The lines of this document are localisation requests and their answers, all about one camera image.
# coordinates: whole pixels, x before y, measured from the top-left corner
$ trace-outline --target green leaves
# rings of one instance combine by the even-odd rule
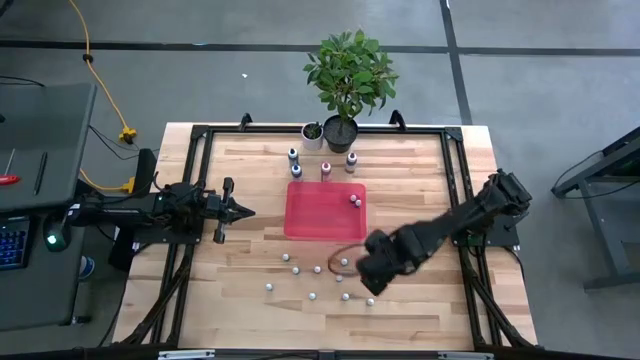
[[[303,68],[309,73],[307,84],[320,89],[318,98],[327,104],[327,110],[337,111],[346,121],[360,114],[365,104],[371,114],[377,99],[382,108],[388,97],[396,96],[398,75],[389,68],[393,61],[379,49],[378,40],[358,30],[330,35],[317,53],[307,53],[311,61]]]

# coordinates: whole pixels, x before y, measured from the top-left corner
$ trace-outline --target small bottle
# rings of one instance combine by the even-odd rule
[[[331,181],[331,164],[328,162],[322,163],[320,165],[320,175],[322,182]]]
[[[289,149],[289,153],[287,155],[289,156],[289,166],[300,164],[298,162],[298,150],[291,148]]]
[[[358,156],[356,153],[349,153],[347,155],[347,165],[344,167],[344,170],[349,174],[353,174],[356,171],[356,163],[358,162]]]
[[[293,181],[302,181],[302,168],[300,165],[295,164],[291,167],[291,176]]]

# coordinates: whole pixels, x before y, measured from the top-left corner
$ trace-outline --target red tray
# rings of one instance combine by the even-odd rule
[[[349,198],[356,195],[357,208]],[[294,240],[360,242],[367,235],[367,189],[362,184],[290,182],[284,234]]]

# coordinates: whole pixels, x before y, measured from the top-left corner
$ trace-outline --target red tool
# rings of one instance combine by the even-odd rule
[[[7,175],[9,173],[9,169],[11,168],[11,163],[13,162],[13,155],[15,155],[16,149],[14,148],[11,151],[11,157],[9,158],[9,163],[7,164],[7,169],[4,171],[4,175],[0,175],[0,186],[3,185],[11,185],[20,181],[20,177],[16,175]]]

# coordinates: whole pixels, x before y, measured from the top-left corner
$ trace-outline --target gray floor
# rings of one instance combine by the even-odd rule
[[[98,0],[78,1],[94,40],[316,44],[329,32],[362,27],[383,45],[446,45],[436,0]],[[633,0],[450,0],[460,46],[640,46]],[[65,0],[21,0],[0,19],[0,38],[81,40]],[[0,74],[48,85],[91,82],[82,51],[1,49]],[[322,120],[304,85],[302,53],[96,51],[138,144],[159,146],[169,121]],[[400,109],[409,123],[460,124],[447,55],[391,54],[398,97],[361,122],[386,122]],[[541,345],[555,350],[638,357],[640,285],[585,293],[606,274],[584,205],[549,192],[564,169],[640,125],[638,57],[463,56],[473,123],[490,127],[500,166],[534,196],[518,227],[527,291]],[[93,124],[112,138],[118,119],[104,96]],[[111,156],[91,137],[83,168],[105,185],[133,175],[135,161]],[[87,252],[100,258],[98,240]],[[0,353],[95,346],[117,305],[123,277],[102,267],[81,291],[96,320],[82,328],[0,334]]]

